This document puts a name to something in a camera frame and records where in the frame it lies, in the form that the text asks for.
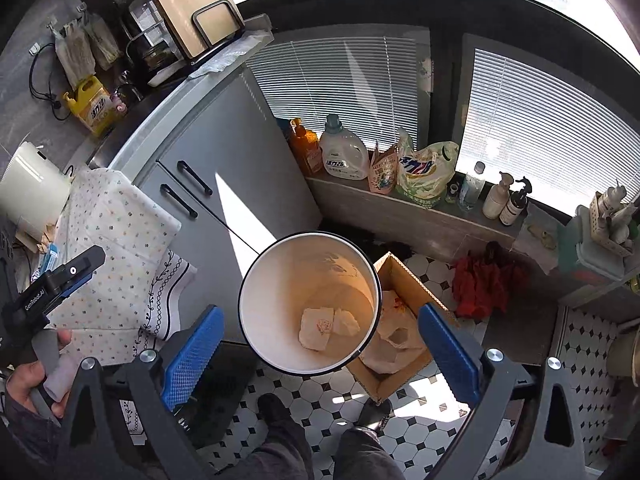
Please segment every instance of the orange bottle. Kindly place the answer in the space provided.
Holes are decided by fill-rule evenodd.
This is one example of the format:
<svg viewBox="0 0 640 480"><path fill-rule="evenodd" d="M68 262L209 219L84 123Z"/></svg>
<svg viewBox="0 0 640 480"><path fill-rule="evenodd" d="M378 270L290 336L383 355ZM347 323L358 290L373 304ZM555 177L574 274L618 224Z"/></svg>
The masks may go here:
<svg viewBox="0 0 640 480"><path fill-rule="evenodd" d="M291 121L292 134L289 138L289 146L305 176L311 176L322 170L322 151L318 142L318 136L311 130L307 130L302 121L295 118Z"/></svg>

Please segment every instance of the gray pants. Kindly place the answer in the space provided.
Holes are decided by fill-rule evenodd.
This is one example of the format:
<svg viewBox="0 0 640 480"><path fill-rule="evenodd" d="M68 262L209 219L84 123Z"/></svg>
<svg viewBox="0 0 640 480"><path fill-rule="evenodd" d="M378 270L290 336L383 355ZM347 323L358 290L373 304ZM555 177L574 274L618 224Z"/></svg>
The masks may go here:
<svg viewBox="0 0 640 480"><path fill-rule="evenodd" d="M276 422L260 447L220 480L314 480L311 448L305 430L293 420ZM373 432L351 428L340 438L334 480L404 480L394 460Z"/></svg>

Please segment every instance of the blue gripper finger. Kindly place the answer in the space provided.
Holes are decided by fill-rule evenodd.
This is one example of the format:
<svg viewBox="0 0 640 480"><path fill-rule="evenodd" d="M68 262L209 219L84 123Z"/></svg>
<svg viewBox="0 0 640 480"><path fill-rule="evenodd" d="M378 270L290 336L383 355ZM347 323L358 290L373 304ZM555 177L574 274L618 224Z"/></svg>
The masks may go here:
<svg viewBox="0 0 640 480"><path fill-rule="evenodd" d="M479 371L431 303L420 308L418 330L458 402L480 402Z"/></svg>

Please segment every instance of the finger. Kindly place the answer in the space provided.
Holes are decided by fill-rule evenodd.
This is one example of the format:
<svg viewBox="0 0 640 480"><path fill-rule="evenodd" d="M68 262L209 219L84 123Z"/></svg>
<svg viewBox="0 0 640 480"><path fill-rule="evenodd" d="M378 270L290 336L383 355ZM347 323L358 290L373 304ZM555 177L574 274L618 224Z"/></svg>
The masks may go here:
<svg viewBox="0 0 640 480"><path fill-rule="evenodd" d="M6 390L16 402L34 412L33 404L29 400L29 392L43 380L44 366L40 361L20 365L11 374L6 384Z"/></svg>
<svg viewBox="0 0 640 480"><path fill-rule="evenodd" d="M62 350L66 345L71 343L73 334L71 330L61 328L58 330L58 350Z"/></svg>
<svg viewBox="0 0 640 480"><path fill-rule="evenodd" d="M62 416L65 414L65 410L66 410L66 402L69 400L69 392L67 392L65 394L64 397L62 397L62 400L60 400L60 402L54 402L51 405L51 412L57 417L57 418L62 418Z"/></svg>

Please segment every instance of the red towel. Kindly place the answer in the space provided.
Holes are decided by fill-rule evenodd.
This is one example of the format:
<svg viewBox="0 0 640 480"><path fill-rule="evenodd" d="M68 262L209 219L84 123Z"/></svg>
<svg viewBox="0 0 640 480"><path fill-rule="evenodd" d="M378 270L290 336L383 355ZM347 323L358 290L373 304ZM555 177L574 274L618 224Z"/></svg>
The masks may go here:
<svg viewBox="0 0 640 480"><path fill-rule="evenodd" d="M452 293L458 316L482 319L494 308L506 312L510 295L527 285L525 269L506 258L497 242L489 242L481 256L460 258L455 266Z"/></svg>

